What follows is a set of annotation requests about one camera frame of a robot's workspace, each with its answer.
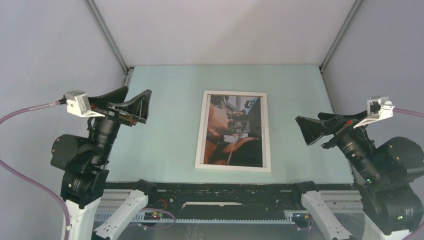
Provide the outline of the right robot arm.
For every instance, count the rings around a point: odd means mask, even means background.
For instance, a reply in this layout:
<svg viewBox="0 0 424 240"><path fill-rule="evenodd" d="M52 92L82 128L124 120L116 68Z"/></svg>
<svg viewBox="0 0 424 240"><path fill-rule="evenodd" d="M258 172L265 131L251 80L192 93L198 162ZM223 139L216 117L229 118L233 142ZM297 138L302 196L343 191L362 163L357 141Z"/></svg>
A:
<svg viewBox="0 0 424 240"><path fill-rule="evenodd" d="M351 115L320 112L316 119L297 116L295 121L308 146L332 136L321 147L338 147L364 179L358 188L364 213L383 234L414 232L424 216L424 204L410 184L424 175L424 151L402 136L376 147L366 130L374 116L367 111Z"/></svg>

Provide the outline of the wooden picture frame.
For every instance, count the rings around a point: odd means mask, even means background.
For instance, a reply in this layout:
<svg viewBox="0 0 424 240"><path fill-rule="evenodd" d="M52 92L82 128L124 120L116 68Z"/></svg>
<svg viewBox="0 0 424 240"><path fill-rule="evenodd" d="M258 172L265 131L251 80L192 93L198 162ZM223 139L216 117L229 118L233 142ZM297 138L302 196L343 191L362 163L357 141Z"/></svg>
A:
<svg viewBox="0 0 424 240"><path fill-rule="evenodd" d="M204 130L204 117L205 117L205 105L207 104L207 95L246 95L246 96L261 96L262 97L262 133L263 140L266 144L266 162L267 168L234 168L234 167L225 167L219 165L205 165L200 164L199 161L202 160L203 154L203 130ZM272 171L272 163L271 163L271 142L270 142L270 130L269 130L269 115L268 115L268 99L267 94L265 92L251 92L251 91L229 91L229 90L205 90L203 92L202 97L202 105L201 105L201 114L197 135L197 149L196 149L196 157L195 157L195 168L197 169L210 169L210 170L219 170L219 171L243 171L243 172L259 172L259 173L271 173Z"/></svg>

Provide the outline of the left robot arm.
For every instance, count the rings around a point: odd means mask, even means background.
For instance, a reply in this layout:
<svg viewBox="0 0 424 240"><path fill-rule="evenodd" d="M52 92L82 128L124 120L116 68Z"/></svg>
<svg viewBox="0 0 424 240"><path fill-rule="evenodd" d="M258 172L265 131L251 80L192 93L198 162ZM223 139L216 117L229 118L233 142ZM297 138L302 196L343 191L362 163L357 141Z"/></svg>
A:
<svg viewBox="0 0 424 240"><path fill-rule="evenodd" d="M147 89L127 99L128 91L124 86L94 97L81 90L63 96L68 113L87 118L88 130L87 137L61 135L51 147L51 165L64 172L60 197L67 207L62 233L66 240L115 240L137 213L158 202L157 186L141 179L111 217L93 227L107 186L106 166L120 127L144 124L148 119L152 91Z"/></svg>

